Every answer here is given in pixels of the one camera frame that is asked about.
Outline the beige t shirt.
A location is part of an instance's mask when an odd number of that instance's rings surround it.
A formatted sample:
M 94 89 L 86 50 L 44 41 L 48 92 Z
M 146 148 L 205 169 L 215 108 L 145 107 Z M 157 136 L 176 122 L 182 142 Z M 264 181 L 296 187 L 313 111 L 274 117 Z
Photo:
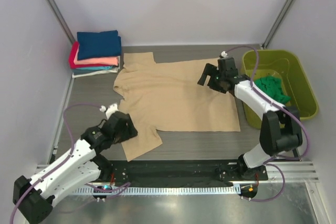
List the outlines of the beige t shirt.
M 157 63 L 152 52 L 143 52 L 125 53 L 123 60 L 113 89 L 122 96 L 119 110 L 138 131 L 122 143 L 127 161 L 160 146 L 159 131 L 240 131 L 234 97 L 197 84 L 215 58 Z

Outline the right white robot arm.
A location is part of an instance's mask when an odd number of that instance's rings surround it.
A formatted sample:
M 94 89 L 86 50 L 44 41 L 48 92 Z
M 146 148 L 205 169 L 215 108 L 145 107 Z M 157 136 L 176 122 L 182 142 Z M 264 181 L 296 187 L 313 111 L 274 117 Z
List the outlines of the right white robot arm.
M 298 109 L 275 101 L 261 91 L 249 76 L 239 74 L 232 57 L 219 58 L 217 65 L 207 63 L 197 83 L 220 93 L 229 92 L 261 119 L 259 143 L 237 160 L 236 172 L 241 179 L 250 179 L 256 168 L 265 162 L 302 145 Z

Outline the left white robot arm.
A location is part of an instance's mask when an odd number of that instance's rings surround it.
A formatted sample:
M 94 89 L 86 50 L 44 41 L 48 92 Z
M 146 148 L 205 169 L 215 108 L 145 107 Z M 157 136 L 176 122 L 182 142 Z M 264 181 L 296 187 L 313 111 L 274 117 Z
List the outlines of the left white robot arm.
M 14 211 L 29 223 L 41 223 L 53 208 L 78 187 L 112 176 L 112 163 L 101 152 L 127 141 L 138 132 L 129 114 L 115 111 L 98 125 L 89 127 L 70 150 L 30 178 L 14 182 Z

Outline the green t shirt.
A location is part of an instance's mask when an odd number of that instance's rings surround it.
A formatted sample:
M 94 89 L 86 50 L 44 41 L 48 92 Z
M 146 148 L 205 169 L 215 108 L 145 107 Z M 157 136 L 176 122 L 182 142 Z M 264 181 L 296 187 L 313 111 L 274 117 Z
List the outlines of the green t shirt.
M 284 93 L 279 78 L 266 76 L 255 80 L 254 83 L 262 92 L 279 103 L 287 104 L 291 100 L 291 97 Z

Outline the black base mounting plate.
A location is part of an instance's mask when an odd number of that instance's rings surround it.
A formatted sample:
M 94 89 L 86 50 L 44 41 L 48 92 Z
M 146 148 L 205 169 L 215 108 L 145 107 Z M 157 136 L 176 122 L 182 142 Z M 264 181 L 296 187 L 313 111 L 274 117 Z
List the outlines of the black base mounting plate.
M 107 175 L 94 183 L 116 186 L 130 182 L 132 187 L 196 188 L 228 187 L 238 181 L 267 181 L 265 166 L 241 171 L 235 159 L 111 161 Z

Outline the olive green plastic bin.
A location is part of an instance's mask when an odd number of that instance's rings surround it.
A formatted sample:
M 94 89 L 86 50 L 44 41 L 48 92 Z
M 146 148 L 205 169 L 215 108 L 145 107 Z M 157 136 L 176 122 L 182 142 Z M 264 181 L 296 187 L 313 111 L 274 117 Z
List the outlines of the olive green plastic bin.
M 287 106 L 296 106 L 300 120 L 317 115 L 319 107 L 310 83 L 297 56 L 286 50 L 259 50 L 259 63 L 254 81 L 272 76 L 281 80 L 281 88 L 290 97 Z

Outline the salmon pink folded shirt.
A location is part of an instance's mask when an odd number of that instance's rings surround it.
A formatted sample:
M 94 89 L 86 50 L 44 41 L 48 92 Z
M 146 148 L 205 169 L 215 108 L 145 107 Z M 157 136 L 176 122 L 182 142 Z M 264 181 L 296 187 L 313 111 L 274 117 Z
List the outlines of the salmon pink folded shirt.
M 119 57 L 101 57 L 101 58 L 89 58 L 84 60 L 78 59 L 78 52 L 76 52 L 72 58 L 72 63 L 75 65 L 108 65 L 108 66 L 117 66 L 119 64 Z

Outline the teal folded shirt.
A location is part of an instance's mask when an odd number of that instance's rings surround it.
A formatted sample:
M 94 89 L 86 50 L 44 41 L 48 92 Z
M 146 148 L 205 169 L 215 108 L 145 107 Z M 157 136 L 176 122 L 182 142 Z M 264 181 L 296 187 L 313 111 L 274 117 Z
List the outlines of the teal folded shirt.
M 88 74 L 88 73 L 92 73 L 92 72 L 97 72 L 97 71 L 105 71 L 105 70 L 111 70 L 112 67 L 97 67 L 97 68 L 93 68 L 93 69 L 73 69 L 72 70 L 72 73 L 76 76 L 76 75 L 81 75 L 81 74 Z

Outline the crimson folded shirt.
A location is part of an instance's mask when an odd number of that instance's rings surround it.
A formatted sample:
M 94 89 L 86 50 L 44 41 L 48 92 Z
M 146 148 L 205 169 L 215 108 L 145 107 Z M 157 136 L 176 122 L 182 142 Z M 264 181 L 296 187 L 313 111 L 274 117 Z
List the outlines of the crimson folded shirt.
M 72 48 L 71 48 L 71 51 L 70 51 L 70 54 L 69 54 L 69 58 L 68 58 L 69 67 L 71 69 L 76 68 L 76 65 L 74 64 L 74 59 L 75 59 L 76 53 L 78 51 L 78 48 L 79 48 L 79 43 L 77 41 L 75 41 L 72 44 Z

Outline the navy blue folded shirt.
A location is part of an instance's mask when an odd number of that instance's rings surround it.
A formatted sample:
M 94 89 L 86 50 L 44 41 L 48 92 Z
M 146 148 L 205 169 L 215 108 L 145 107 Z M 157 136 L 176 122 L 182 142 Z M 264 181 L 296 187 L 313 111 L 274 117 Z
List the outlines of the navy blue folded shirt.
M 121 55 L 121 37 L 117 30 L 77 32 L 78 59 L 102 58 Z

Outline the aluminium extrusion rail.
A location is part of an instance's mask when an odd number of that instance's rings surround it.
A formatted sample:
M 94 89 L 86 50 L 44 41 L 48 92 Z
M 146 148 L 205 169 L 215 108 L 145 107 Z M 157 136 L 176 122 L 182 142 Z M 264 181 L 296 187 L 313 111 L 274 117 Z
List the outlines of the aluminium extrusion rail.
M 282 171 L 287 183 L 318 183 L 319 178 L 311 161 L 281 161 L 277 159 L 266 165 L 268 181 L 270 183 L 282 182 Z

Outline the right aluminium frame post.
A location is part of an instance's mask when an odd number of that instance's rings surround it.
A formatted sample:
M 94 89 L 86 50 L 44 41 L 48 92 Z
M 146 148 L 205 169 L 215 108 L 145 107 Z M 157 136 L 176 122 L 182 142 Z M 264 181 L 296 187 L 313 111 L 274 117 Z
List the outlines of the right aluminium frame post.
M 280 9 L 279 14 L 277 15 L 273 25 L 271 26 L 271 29 L 270 29 L 269 33 L 266 36 L 266 39 L 260 45 L 262 49 L 266 49 L 270 45 L 270 43 L 272 42 L 275 34 L 277 33 L 281 24 L 283 23 L 286 16 L 290 12 L 290 9 L 292 8 L 295 1 L 296 0 L 285 0 L 282 8 Z

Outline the aluminium frame post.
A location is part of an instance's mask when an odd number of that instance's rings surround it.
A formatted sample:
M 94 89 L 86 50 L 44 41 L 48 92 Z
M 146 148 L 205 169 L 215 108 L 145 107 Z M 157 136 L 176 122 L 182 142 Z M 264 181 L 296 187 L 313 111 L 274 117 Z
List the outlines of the aluminium frame post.
M 266 49 L 270 45 L 270 43 L 272 42 L 275 34 L 277 33 L 281 24 L 283 23 L 286 16 L 290 12 L 290 9 L 292 8 L 295 1 L 296 0 L 285 0 L 282 8 L 280 9 L 279 14 L 277 15 L 273 25 L 271 26 L 271 29 L 270 29 L 269 33 L 266 36 L 266 39 L 260 45 L 262 49 Z
M 65 35 L 67 36 L 68 40 L 70 41 L 71 44 L 75 42 L 75 38 L 65 21 L 57 3 L 55 0 L 46 0 L 48 6 L 50 7 L 51 11 L 53 12 L 55 18 L 57 19 L 58 23 L 60 24 L 62 30 L 64 31 Z

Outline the left aluminium frame post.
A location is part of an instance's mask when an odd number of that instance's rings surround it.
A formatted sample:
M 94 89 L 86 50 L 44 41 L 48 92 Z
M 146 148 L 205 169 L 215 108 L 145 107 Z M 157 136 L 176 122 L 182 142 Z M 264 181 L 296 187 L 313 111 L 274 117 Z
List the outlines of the left aluminium frame post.
M 67 36 L 68 40 L 70 41 L 71 44 L 75 42 L 75 38 L 65 21 L 57 3 L 55 0 L 46 0 L 48 6 L 50 7 L 51 11 L 53 12 L 55 18 L 57 19 L 58 23 L 60 24 L 62 30 L 64 31 L 65 35 Z

